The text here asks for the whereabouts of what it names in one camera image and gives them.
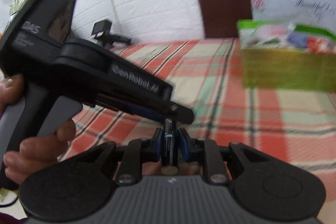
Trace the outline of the person left hand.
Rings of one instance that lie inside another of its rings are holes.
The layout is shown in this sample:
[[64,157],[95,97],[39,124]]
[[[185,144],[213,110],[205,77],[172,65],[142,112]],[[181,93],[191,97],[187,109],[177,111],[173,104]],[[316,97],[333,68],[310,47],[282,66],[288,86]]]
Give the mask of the person left hand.
[[58,162],[76,135],[73,117],[55,87],[28,85],[23,76],[1,80],[1,186],[14,190],[33,173]]

